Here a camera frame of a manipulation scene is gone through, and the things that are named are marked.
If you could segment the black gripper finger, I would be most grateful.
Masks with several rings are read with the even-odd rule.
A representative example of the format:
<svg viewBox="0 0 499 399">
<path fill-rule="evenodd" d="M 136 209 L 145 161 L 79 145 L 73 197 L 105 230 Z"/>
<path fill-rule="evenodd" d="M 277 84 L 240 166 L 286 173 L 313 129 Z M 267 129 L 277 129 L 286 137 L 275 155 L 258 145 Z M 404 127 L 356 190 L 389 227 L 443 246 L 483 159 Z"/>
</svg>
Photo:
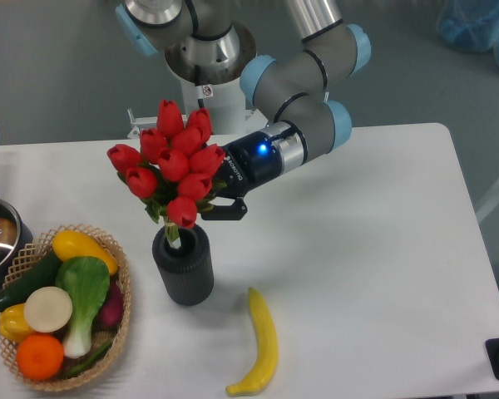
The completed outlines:
<svg viewBox="0 0 499 399">
<path fill-rule="evenodd" d="M 223 220 L 238 221 L 247 214 L 247 206 L 242 197 L 234 199 L 229 205 L 213 205 L 211 210 L 206 210 L 201 214 L 203 220 Z"/>
</svg>

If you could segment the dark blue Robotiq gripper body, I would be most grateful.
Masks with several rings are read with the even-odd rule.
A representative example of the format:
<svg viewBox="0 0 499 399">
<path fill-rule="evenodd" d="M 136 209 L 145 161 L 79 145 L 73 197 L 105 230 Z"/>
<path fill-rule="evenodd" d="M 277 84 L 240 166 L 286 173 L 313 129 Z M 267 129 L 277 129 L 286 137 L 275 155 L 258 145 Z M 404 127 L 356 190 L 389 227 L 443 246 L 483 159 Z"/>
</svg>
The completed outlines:
<svg viewBox="0 0 499 399">
<path fill-rule="evenodd" d="M 263 131 L 222 145 L 221 149 L 225 158 L 215 177 L 226 187 L 220 189 L 219 197 L 233 200 L 245 197 L 249 191 L 274 180 L 283 171 L 282 157 Z"/>
</svg>

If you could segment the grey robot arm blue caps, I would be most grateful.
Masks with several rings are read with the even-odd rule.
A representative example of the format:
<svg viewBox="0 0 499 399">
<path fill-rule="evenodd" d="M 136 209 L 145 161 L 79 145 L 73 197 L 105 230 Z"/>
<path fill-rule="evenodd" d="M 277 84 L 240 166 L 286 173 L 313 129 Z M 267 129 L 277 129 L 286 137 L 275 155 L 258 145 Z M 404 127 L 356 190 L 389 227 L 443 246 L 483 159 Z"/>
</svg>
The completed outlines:
<svg viewBox="0 0 499 399">
<path fill-rule="evenodd" d="M 238 220 L 245 195 L 341 146 L 352 131 L 348 111 L 324 93 L 364 67 L 371 44 L 345 24 L 334 1 L 289 1 L 303 45 L 288 62 L 260 55 L 230 1 L 124 1 L 116 8 L 137 51 L 161 54 L 180 81 L 186 112 L 210 111 L 214 133 L 237 134 L 225 146 L 222 198 L 206 220 Z"/>
</svg>

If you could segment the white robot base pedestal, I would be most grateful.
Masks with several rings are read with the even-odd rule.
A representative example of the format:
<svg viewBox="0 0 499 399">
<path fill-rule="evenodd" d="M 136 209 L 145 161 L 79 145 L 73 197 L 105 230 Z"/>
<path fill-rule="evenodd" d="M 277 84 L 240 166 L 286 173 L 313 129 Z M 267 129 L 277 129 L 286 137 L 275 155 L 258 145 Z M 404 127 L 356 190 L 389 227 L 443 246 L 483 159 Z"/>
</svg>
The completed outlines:
<svg viewBox="0 0 499 399">
<path fill-rule="evenodd" d="M 124 31 L 145 55 L 160 53 L 174 77 L 180 82 L 185 113 L 199 108 L 210 113 L 216 135 L 244 134 L 247 131 L 246 97 L 240 88 L 244 68 L 257 55 L 250 31 L 225 14 L 202 20 L 196 32 L 167 38 L 163 29 L 148 29 L 132 20 Z"/>
</svg>

